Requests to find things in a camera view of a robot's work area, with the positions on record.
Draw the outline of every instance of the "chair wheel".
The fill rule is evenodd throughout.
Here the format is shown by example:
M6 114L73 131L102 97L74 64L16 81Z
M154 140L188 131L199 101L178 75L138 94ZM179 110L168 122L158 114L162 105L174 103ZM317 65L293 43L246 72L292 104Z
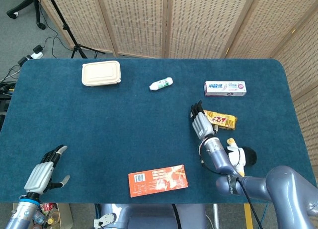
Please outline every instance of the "chair wheel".
M38 24L37 26L38 26L40 29L45 29L45 28L46 28L45 24L42 24L42 23Z
M14 14L14 13L12 13L12 14L8 14L7 13L7 15L11 18L11 19L16 19L18 16L16 15L16 14Z

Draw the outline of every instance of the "small white bottle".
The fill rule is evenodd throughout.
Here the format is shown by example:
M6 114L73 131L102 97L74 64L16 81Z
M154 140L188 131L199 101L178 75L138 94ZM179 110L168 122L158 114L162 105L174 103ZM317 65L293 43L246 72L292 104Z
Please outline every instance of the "small white bottle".
M153 82L150 86L149 89L151 91L157 91L165 86L170 86L171 84L173 84L173 80L170 77L167 77L165 79L162 79L160 81L155 81Z

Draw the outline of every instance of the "white food container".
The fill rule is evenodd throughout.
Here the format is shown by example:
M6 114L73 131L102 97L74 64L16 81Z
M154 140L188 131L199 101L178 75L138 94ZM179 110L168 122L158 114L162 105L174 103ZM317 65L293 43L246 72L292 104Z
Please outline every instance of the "white food container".
M81 81L85 86L101 86L120 82L120 64L117 61L83 64Z

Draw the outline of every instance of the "table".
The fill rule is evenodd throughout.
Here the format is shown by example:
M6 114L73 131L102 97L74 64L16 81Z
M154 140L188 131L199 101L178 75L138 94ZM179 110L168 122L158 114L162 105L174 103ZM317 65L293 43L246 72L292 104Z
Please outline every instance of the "table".
M62 189L43 201L67 203L242 203L216 191L216 175L203 169L190 106L202 100L207 110L238 117L234 131L219 130L225 145L235 138L254 148L256 165L247 176L265 177L288 165L315 183L306 146L289 93L285 72L276 60L117 59L121 82L84 86L81 67L93 59L27 61L21 70L0 133L0 202L24 194L24 184L42 155L59 144L69 148L53 173ZM172 86L149 91L165 77ZM205 97L206 80L244 80L244 97ZM207 155L205 162L211 166ZM130 198L128 173L184 164L186 189Z

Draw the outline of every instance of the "floor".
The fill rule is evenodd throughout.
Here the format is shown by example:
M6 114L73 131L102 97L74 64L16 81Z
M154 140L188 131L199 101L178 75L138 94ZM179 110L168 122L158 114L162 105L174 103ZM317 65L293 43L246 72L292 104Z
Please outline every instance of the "floor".
M35 11L33 5L25 8L19 12L17 19L10 19L6 15L6 11L10 8L18 5L23 0L0 0L0 80L4 78L9 68L17 64L17 62L28 54L32 54L32 49L40 44L44 46L45 40L48 37L55 36L55 33L46 28L45 30L39 29L35 24ZM54 28L51 21L43 11L48 24ZM43 50L44 58L53 58L52 55L52 41L53 38L49 38L46 42L46 47ZM86 51L89 58L93 58L94 52ZM54 55L57 58L69 58L71 51L65 49L58 39L55 40L54 44ZM111 54L99 55L99 58L111 58ZM95 217L94 205L93 204L70 204L72 216L74 220L74 229L90 229L93 225L93 219ZM255 210L258 216L262 217L265 204L255 204ZM12 209L12 204L0 204L0 228L4 228ZM207 215L212 216L212 205L206 206ZM219 220L220 226L224 229L244 229L246 228L245 216L243 205L238 204L220 204L219 205ZM253 224L255 228L257 223L253 217ZM276 215L273 206L270 204L267 210L266 217L263 222L264 228L277 228Z

